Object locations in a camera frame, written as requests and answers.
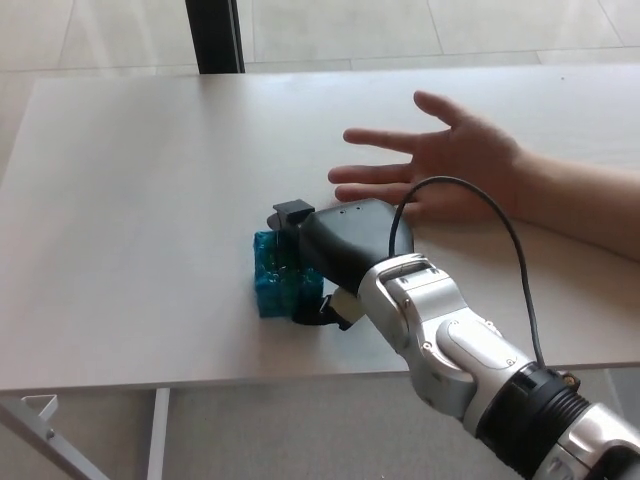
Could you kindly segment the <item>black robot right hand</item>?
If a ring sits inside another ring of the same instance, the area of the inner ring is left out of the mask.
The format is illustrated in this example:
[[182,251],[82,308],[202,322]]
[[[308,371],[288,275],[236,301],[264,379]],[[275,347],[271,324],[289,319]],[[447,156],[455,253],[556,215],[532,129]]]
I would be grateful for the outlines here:
[[365,274],[388,259],[395,208],[364,200],[317,210],[301,199],[274,206],[269,233],[254,236],[260,315],[298,325],[351,328],[364,314]]

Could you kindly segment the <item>bare person hand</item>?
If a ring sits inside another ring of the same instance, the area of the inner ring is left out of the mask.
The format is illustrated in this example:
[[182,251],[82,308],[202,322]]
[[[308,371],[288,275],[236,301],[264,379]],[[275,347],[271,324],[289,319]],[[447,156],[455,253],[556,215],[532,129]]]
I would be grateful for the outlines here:
[[453,101],[417,91],[415,105],[447,125],[426,133],[350,128],[343,139],[408,154],[411,160],[380,166],[348,165],[331,169],[328,180],[341,202],[375,198],[399,204],[411,188],[434,176],[465,180],[486,192],[511,217],[518,215],[518,167],[523,149],[508,134]]

